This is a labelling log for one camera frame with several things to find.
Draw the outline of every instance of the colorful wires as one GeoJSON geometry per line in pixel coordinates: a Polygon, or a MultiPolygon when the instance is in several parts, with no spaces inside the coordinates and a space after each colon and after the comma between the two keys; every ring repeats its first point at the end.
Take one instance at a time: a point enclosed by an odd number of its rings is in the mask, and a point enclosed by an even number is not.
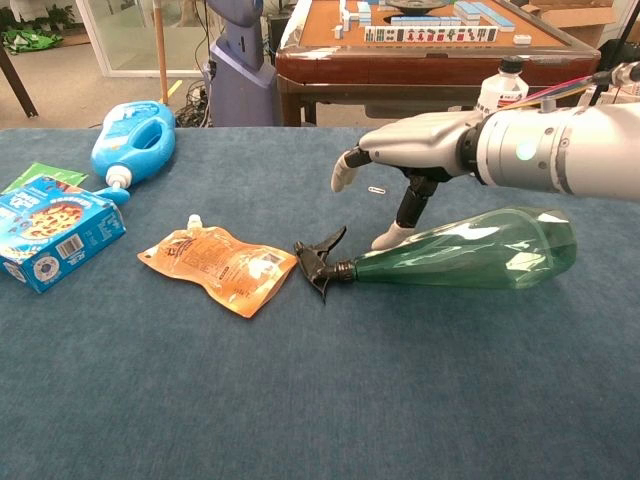
{"type": "Polygon", "coordinates": [[[592,84],[593,82],[592,82],[591,76],[575,78],[573,80],[569,80],[568,82],[560,83],[558,85],[554,85],[553,87],[549,87],[539,92],[536,92],[533,95],[529,95],[528,97],[523,98],[519,102],[512,103],[511,105],[507,105],[506,107],[503,107],[500,110],[511,110],[514,108],[522,108],[522,107],[528,107],[531,105],[537,105],[540,102],[542,102],[544,98],[558,100],[560,98],[568,97],[570,95],[575,95],[576,93],[584,92],[592,84]]]}

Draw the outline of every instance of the table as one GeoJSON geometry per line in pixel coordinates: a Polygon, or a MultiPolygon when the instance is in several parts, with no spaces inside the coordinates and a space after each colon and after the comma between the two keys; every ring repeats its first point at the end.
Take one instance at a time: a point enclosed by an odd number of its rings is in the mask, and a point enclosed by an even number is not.
{"type": "Polygon", "coordinates": [[[22,110],[24,110],[24,114],[29,118],[37,117],[38,111],[36,110],[36,107],[33,105],[33,102],[31,101],[31,97],[29,96],[27,89],[24,88],[24,85],[22,83],[22,80],[20,80],[20,76],[18,75],[18,72],[16,71],[15,67],[11,63],[11,60],[9,59],[9,55],[7,55],[6,50],[1,44],[0,44],[0,70],[2,70],[2,72],[4,73],[4,76],[7,79],[7,82],[9,82],[9,85],[11,86],[11,89],[13,90],[14,95],[20,102],[20,106],[22,107],[22,110]]]}
{"type": "MultiPolygon", "coordinates": [[[[43,295],[0,276],[0,478],[633,478],[638,205],[443,185],[422,227],[514,204],[574,221],[577,263],[524,291],[339,285],[324,305],[296,270],[248,321],[137,260],[195,212],[289,251],[347,224],[330,258],[365,251],[405,180],[369,166],[331,193],[362,133],[179,129],[116,243],[43,295]]],[[[0,132],[0,178],[89,172],[97,135],[0,132]]]]}
{"type": "MultiPolygon", "coordinates": [[[[301,106],[316,102],[365,104],[372,112],[472,106],[482,81],[497,73],[507,55],[528,58],[523,78],[532,91],[595,71],[597,50],[507,1],[483,2],[512,21],[515,31],[498,33],[494,43],[372,43],[364,41],[365,29],[356,22],[338,40],[332,30],[341,24],[338,0],[299,1],[276,55],[285,125],[299,126],[301,106]],[[532,44],[513,45],[514,34],[531,35],[532,44]]],[[[348,0],[347,7],[357,12],[355,0],[348,0]]],[[[376,26],[388,25],[386,19],[397,13],[371,10],[376,26]]],[[[451,16],[453,6],[430,14],[451,16]]]]}

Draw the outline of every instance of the blue cereal box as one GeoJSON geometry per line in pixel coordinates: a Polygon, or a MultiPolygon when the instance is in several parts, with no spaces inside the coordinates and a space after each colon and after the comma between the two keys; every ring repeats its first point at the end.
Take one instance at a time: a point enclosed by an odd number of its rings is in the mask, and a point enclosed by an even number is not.
{"type": "Polygon", "coordinates": [[[39,177],[0,197],[0,270],[42,293],[124,232],[111,200],[39,177]]]}

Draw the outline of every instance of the blue tablecloth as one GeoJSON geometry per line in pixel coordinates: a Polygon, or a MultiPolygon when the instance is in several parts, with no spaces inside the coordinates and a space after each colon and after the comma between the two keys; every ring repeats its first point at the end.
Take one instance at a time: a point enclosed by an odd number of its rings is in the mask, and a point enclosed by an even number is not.
{"type": "MultiPolygon", "coordinates": [[[[0,277],[0,478],[637,478],[638,205],[443,185],[422,227],[567,212],[577,263],[525,291],[335,285],[324,305],[296,269],[245,320],[136,259],[190,213],[289,251],[347,224],[332,258],[366,251],[406,180],[368,166],[330,191],[361,134],[179,131],[124,237],[43,295],[0,277]]],[[[0,132],[0,179],[36,160],[90,172],[97,135],[0,132]]]]}

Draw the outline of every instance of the robotic finger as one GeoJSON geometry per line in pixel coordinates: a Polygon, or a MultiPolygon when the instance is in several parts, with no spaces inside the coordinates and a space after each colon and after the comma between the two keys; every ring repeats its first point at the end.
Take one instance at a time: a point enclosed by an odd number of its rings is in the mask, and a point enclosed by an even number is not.
{"type": "Polygon", "coordinates": [[[409,186],[404,194],[395,221],[385,233],[371,244],[372,250],[387,250],[400,245],[416,233],[416,224],[427,206],[429,198],[435,193],[438,182],[427,176],[409,176],[409,186]]]}
{"type": "Polygon", "coordinates": [[[344,187],[351,185],[358,173],[356,169],[367,163],[371,163],[369,153],[361,150],[360,147],[344,152],[333,167],[331,190],[341,192],[344,187]]]}

